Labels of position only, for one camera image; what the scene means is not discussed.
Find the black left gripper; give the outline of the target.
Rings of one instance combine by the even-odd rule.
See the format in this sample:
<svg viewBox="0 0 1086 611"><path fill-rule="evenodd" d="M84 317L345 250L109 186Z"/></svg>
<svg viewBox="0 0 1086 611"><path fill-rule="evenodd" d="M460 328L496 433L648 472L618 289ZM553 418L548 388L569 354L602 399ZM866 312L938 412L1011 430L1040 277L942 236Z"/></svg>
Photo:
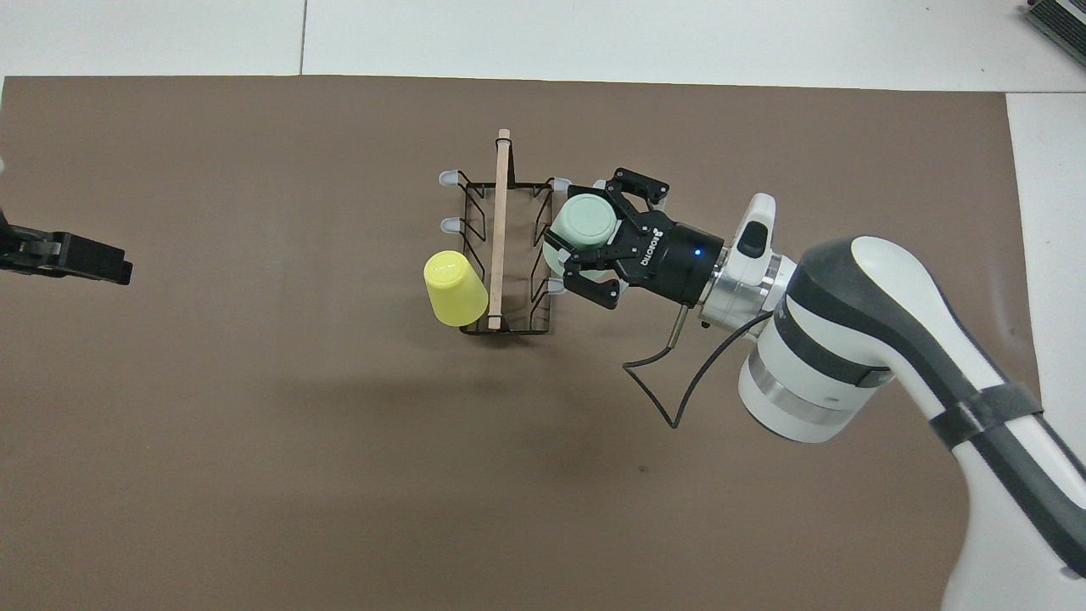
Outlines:
<svg viewBox="0 0 1086 611"><path fill-rule="evenodd" d="M1 213L1 268L3 271L38 276L64 276L47 266L54 241L37 233L21 233ZM128 285L132 278L132 263L126 260L124 249L117 249L83 236L64 236L64 270L66 273Z"/></svg>

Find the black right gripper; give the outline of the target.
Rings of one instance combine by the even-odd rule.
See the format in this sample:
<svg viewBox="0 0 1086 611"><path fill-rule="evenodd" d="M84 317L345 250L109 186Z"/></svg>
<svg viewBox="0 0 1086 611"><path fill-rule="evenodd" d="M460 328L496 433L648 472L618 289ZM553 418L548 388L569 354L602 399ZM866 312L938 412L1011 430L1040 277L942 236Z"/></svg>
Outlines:
<svg viewBox="0 0 1086 611"><path fill-rule="evenodd" d="M633 220L642 211L662 211L669 196L666 182L624 167L618 167L608 179L597 179L594 189L618 221ZM624 280L630 285L695 306L723 251L721 237L667 216L641 216L632 228L624 229L624 244L636 249L631 258L629 249L617 246L561 249L563 287L599 306L616 306L619 279L605 281L602 277L589 278L585 272L618 273L618 263L624 260Z"/></svg>

